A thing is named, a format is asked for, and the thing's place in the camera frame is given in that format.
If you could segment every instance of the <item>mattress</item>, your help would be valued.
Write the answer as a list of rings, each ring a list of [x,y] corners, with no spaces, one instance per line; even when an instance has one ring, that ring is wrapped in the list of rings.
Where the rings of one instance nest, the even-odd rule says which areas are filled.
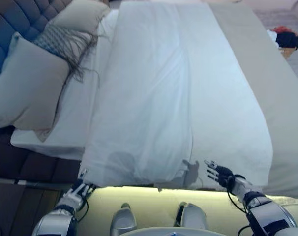
[[[103,78],[111,48],[118,11],[111,11],[98,28],[98,43],[84,58],[83,82],[70,78],[60,97],[58,121],[46,141],[41,142],[33,131],[16,129],[11,136],[12,145],[63,159],[81,160],[93,114],[99,80]]]
[[[195,179],[185,188],[196,188],[200,179],[214,188],[204,165],[210,159],[267,184],[272,145],[266,121],[207,4],[123,2],[109,65],[81,163],[86,181],[157,183],[186,170]]]

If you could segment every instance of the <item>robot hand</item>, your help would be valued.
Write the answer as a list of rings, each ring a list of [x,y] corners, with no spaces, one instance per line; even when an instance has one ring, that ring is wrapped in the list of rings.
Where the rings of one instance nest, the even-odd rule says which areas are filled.
[[[282,206],[267,198],[261,188],[255,187],[243,176],[234,175],[226,167],[218,166],[213,161],[206,161],[210,168],[209,178],[227,188],[228,195],[232,193],[243,203],[244,210],[234,205],[246,214],[254,235],[256,236],[298,236],[298,228],[293,217]]]
[[[35,226],[32,236],[75,236],[78,221],[75,213],[87,203],[87,198],[96,189],[96,186],[83,183],[78,179],[59,200],[56,207]]]

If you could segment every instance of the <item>white bed sheet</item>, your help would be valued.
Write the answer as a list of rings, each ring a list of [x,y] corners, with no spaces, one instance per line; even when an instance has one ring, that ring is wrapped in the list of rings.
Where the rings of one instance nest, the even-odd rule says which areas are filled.
[[[169,14],[170,9],[175,9],[173,14]],[[170,30],[170,35],[162,31],[163,37],[157,35],[156,33],[161,33],[159,30],[161,30],[161,25],[164,25],[163,22],[169,23],[169,21],[179,21],[179,31],[174,34]],[[207,4],[175,6],[149,2],[123,2],[116,26],[114,39],[116,45],[113,45],[109,60],[111,67],[107,68],[106,76],[107,82],[115,81],[112,83],[116,86],[116,88],[113,87],[115,91],[113,94],[120,93],[121,87],[129,86],[133,90],[130,89],[128,96],[134,96],[137,93],[134,91],[137,91],[138,80],[141,78],[139,71],[142,69],[152,71],[151,76],[168,69],[169,73],[172,73],[174,70],[172,67],[156,66],[155,62],[161,55],[154,46],[164,45],[167,48],[168,42],[178,34],[182,35],[185,42],[184,48],[188,50],[189,56],[193,134],[192,155],[183,156],[178,162],[190,160],[191,163],[195,163],[198,161],[198,165],[190,166],[190,173],[194,181],[201,179],[204,188],[217,186],[214,181],[207,178],[206,167],[203,163],[205,159],[217,161],[236,173],[246,175],[256,185],[266,185],[272,160],[272,144],[266,121],[228,41]],[[152,42],[139,47],[138,42],[150,42],[148,39]],[[151,58],[142,59],[140,56],[150,54]],[[119,107],[123,117],[125,113],[131,115],[138,113],[138,110],[130,109],[131,103],[123,96],[107,95],[106,99],[103,99],[104,97],[99,100],[100,107],[105,107],[106,102],[111,104],[115,100],[119,101],[120,105],[126,108],[124,110]],[[116,161],[111,161],[110,147],[107,152],[100,151],[104,149],[103,145],[112,138],[116,142],[118,140],[115,133],[113,137],[109,137],[108,134],[113,133],[110,125],[107,126],[107,130],[102,127],[103,124],[99,123],[100,121],[106,123],[108,118],[112,124],[119,127],[120,131],[125,130],[124,134],[118,134],[125,143],[124,151],[133,152],[133,143],[125,142],[133,135],[128,133],[127,126],[122,128],[127,123],[121,122],[115,110],[111,113],[109,109],[111,107],[106,110],[107,116],[103,117],[103,120],[100,119],[103,110],[96,111],[94,115],[92,122],[94,128],[91,130],[81,165],[82,170],[88,170],[85,179],[99,186],[145,183],[145,181],[139,182],[141,173],[137,169],[139,166],[145,166],[141,156],[136,159],[133,153],[130,153],[133,156],[132,159],[128,159],[128,155],[125,155],[121,158],[116,157]],[[112,145],[112,151],[116,152],[116,155],[120,151],[121,144],[107,145]],[[168,156],[160,158],[161,160],[157,160],[157,157],[152,156],[151,162],[145,158],[146,163],[149,163],[147,168],[155,169],[155,173],[159,173],[157,181],[163,179],[161,177],[163,174],[166,181],[169,181],[169,176],[183,175],[183,166],[180,169],[178,166],[170,167],[167,162]],[[195,188],[194,182],[185,187]]]
[[[103,78],[109,58],[117,16],[118,10],[113,10],[99,24],[97,46],[82,62],[83,67],[92,71],[85,72],[83,83],[73,78],[69,80],[60,98],[58,122],[46,141],[41,142],[33,131],[16,129],[11,136],[12,145],[47,156],[81,160],[98,93],[99,77]]]

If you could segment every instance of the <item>dark brown headboard panel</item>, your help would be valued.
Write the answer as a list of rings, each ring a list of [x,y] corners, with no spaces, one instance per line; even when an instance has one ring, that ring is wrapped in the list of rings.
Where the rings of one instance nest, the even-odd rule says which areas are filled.
[[[0,72],[7,56],[11,36],[19,32],[32,41],[50,19],[71,0],[0,0]]]

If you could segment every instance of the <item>gray pillow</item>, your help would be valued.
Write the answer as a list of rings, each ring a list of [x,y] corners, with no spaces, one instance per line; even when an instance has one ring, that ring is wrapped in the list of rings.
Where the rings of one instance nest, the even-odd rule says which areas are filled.
[[[0,75],[0,128],[51,129],[68,72],[66,61],[15,33]]]
[[[102,2],[76,0],[60,12],[52,23],[56,26],[95,34],[100,20],[109,12],[109,7]]]

